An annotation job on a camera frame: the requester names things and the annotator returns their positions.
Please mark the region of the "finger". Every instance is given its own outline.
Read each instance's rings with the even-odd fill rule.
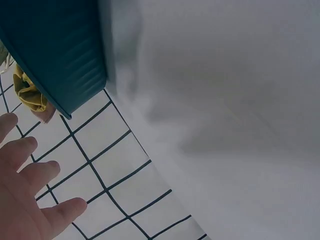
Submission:
[[[30,185],[31,194],[34,196],[60,172],[59,163],[56,161],[34,162],[26,166],[19,173]]]
[[[36,150],[37,140],[33,137],[10,141],[0,148],[0,157],[11,168],[17,171],[28,157]]]
[[[87,203],[82,198],[73,198],[56,206],[41,209],[52,228],[52,238],[62,233],[77,217],[84,213]]]
[[[14,113],[6,113],[0,116],[0,143],[8,133],[17,125],[18,117]]]

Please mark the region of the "teal bowl rim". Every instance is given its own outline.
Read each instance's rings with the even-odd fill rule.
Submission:
[[[65,116],[68,120],[70,120],[72,117],[69,113],[67,113],[63,107],[61,107],[55,99],[48,93],[48,91],[41,85],[41,83],[38,81],[36,76],[33,74],[33,72],[29,69],[28,65],[25,64],[25,61],[20,57],[20,55],[16,52],[14,47],[11,45],[11,42],[7,38],[6,34],[4,33],[2,27],[0,26],[0,39],[5,45],[5,47],[8,49],[9,53],[13,56],[14,60],[17,62],[19,66],[23,69],[23,71],[27,74],[27,76],[32,80],[36,88],[48,99],[50,103],[54,105],[54,107],[61,113],[63,116]]]

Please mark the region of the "white fabric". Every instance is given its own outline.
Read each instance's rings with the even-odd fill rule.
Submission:
[[[109,89],[212,239],[320,236],[319,9],[316,0],[112,1]]]

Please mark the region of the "grid pattern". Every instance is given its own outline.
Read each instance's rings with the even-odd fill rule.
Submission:
[[[6,99],[6,93],[10,90],[13,89],[13,85],[9,85],[8,87],[6,87],[5,89],[3,89],[3,84],[1,81],[1,77],[0,77],[0,96],[2,96],[3,98],[3,102],[5,105],[5,109],[6,112],[16,112],[18,109],[20,109],[21,103],[19,103],[18,105],[14,106],[14,107],[9,107],[8,105],[8,100]],[[30,162],[39,162],[39,161],[44,161],[46,160],[49,156],[51,156],[51,154],[53,154],[53,152],[58,152],[59,149],[61,149],[63,146],[65,146],[66,144],[66,148],[71,146],[71,145],[75,145],[74,148],[77,148],[77,151],[79,151],[81,158],[83,158],[83,162],[74,170],[72,170],[71,172],[68,172],[68,174],[66,176],[64,176],[63,178],[59,179],[59,181],[54,182],[54,183],[49,183],[46,185],[46,187],[40,191],[39,195],[36,196],[36,200],[37,202],[44,200],[44,199],[53,199],[53,203],[52,204],[58,204],[62,197],[63,194],[66,194],[67,191],[64,191],[64,186],[75,186],[75,182],[79,182],[79,181],[75,181],[72,180],[73,178],[75,178],[76,176],[80,176],[81,173],[84,173],[85,171],[89,173],[93,172],[94,176],[95,176],[95,180],[98,181],[98,185],[96,188],[99,189],[99,191],[95,194],[93,194],[95,188],[92,187],[92,192],[90,192],[90,196],[87,196],[88,193],[86,193],[86,198],[85,199],[87,201],[88,204],[88,209],[94,209],[94,208],[98,208],[99,212],[103,212],[103,207],[99,208],[100,204],[102,203],[102,206],[105,205],[106,202],[110,201],[110,204],[112,206],[110,206],[108,208],[108,211],[106,212],[106,214],[108,213],[114,213],[113,215],[115,217],[113,217],[110,220],[103,220],[103,222],[101,223],[103,227],[103,229],[99,229],[97,230],[96,228],[93,228],[91,230],[84,230],[84,226],[86,226],[86,224],[88,224],[88,221],[86,220],[76,220],[75,222],[72,223],[72,225],[70,227],[67,228],[67,231],[69,232],[73,232],[77,231],[79,234],[79,238],[77,237],[76,239],[85,239],[85,240],[93,240],[93,239],[97,239],[97,240],[102,240],[102,239],[107,239],[106,237],[108,235],[106,235],[107,233],[111,233],[114,232],[115,235],[111,235],[111,236],[116,236],[117,235],[117,231],[119,231],[121,228],[122,229],[126,229],[130,232],[130,238],[131,239],[135,239],[134,236],[136,236],[136,239],[148,239],[148,240],[153,240],[153,239],[178,239],[176,237],[170,236],[170,234],[173,234],[176,231],[176,234],[180,234],[181,232],[185,231],[186,236],[188,236],[188,238],[190,238],[190,236],[192,236],[192,234],[190,234],[188,231],[190,231],[190,229],[192,229],[192,227],[195,227],[194,230],[194,234],[195,236],[193,238],[190,239],[195,239],[195,240],[209,240],[209,237],[201,230],[201,228],[197,225],[197,223],[192,219],[191,215],[185,215],[184,217],[181,217],[178,220],[174,220],[173,219],[165,219],[166,216],[170,215],[170,212],[165,213],[165,209],[167,209],[168,205],[164,205],[161,206],[161,203],[165,203],[165,202],[171,202],[172,201],[176,201],[176,200],[171,200],[169,199],[169,197],[172,195],[172,190],[167,188],[167,186],[165,184],[162,184],[163,187],[158,188],[156,191],[159,192],[159,189],[162,190],[162,192],[160,192],[159,194],[157,192],[155,192],[155,194],[158,194],[157,197],[155,197],[153,200],[149,201],[147,204],[144,204],[143,206],[141,206],[141,202],[145,202],[145,200],[141,200],[139,199],[139,187],[137,187],[137,189],[131,189],[131,183],[133,183],[134,181],[136,181],[136,178],[140,178],[138,177],[138,175],[145,174],[148,175],[151,170],[149,169],[152,164],[152,161],[150,159],[148,159],[148,155],[145,152],[145,150],[143,149],[143,147],[140,145],[139,141],[136,139],[135,135],[132,133],[131,129],[129,128],[128,124],[126,123],[126,121],[123,119],[122,115],[120,114],[120,112],[118,111],[117,107],[115,106],[114,102],[111,100],[110,96],[108,95],[108,93],[106,92],[106,90],[103,90],[103,92],[99,93],[99,94],[104,94],[105,98],[107,99],[106,102],[104,103],[103,107],[101,107],[98,111],[96,111],[91,117],[89,117],[87,120],[85,120],[82,124],[80,124],[80,126],[75,127],[76,125],[72,125],[71,126],[71,122],[68,122],[63,116],[59,116],[57,117],[58,119],[60,119],[60,121],[63,123],[64,127],[66,128],[66,132],[67,135],[58,143],[56,143],[55,145],[53,145],[52,147],[50,147],[50,149],[46,150],[44,153],[42,154],[38,154],[35,155],[35,153],[33,153],[33,155],[31,155],[31,160]],[[94,152],[92,150],[89,150],[88,147],[86,147],[86,144],[84,143],[84,135],[81,134],[82,131],[84,131],[84,129],[89,125],[89,123],[93,123],[98,116],[103,115],[108,109],[114,109],[116,111],[116,114],[120,117],[121,121],[123,121],[124,125],[125,125],[125,129],[126,131],[124,133],[122,133],[119,137],[117,137],[115,140],[113,140],[112,142],[110,142],[110,144],[106,145],[105,147],[103,147],[103,149],[101,149],[99,146],[96,147],[95,150],[98,150],[97,152]],[[22,130],[21,127],[19,126],[19,124],[16,126],[17,131],[19,132],[21,138],[24,138],[26,136],[28,136],[29,134],[34,133],[34,131],[39,128],[39,126],[43,126],[43,124],[40,123],[40,121],[36,122],[35,124],[33,124],[28,130]],[[112,134],[115,134],[116,130],[112,129],[110,130],[110,132]],[[114,150],[115,148],[117,148],[117,146],[119,146],[122,142],[127,141],[127,139],[129,139],[129,137],[132,136],[131,138],[133,138],[138,145],[141,147],[141,149],[143,150],[144,154],[147,156],[147,160],[141,164],[139,167],[137,167],[135,170],[131,171],[130,173],[128,173],[127,175],[123,176],[121,179],[115,180],[115,181],[108,181],[104,179],[104,168],[99,167],[102,164],[102,161],[100,161],[99,159],[102,156],[105,156],[108,152],[111,152],[112,149]],[[126,191],[123,190],[118,190],[118,186],[123,185],[123,186],[127,186],[126,187]],[[134,204],[134,207],[128,207],[128,206],[123,206],[123,205],[127,205],[127,203],[124,203],[124,199],[126,200],[126,202],[130,201],[129,199],[127,200],[127,196],[132,197],[133,195],[135,195],[135,197],[137,197],[137,204]],[[164,215],[160,215],[157,216],[157,214],[153,213],[155,211],[158,212],[164,212]],[[166,227],[162,228],[162,225],[154,225],[154,226],[148,226],[147,222],[151,221],[151,219],[153,218],[164,218],[165,219],[165,223],[170,223],[171,220],[173,221],[171,224],[167,225]]]

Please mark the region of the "checkered paper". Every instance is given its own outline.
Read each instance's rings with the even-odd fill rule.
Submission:
[[[40,208],[74,197],[87,210],[56,240],[210,240],[158,174],[117,107],[103,90],[66,120],[42,124],[22,105],[12,71],[0,78],[0,113],[14,112],[9,141],[34,136],[33,162],[59,162],[61,172],[35,197]]]

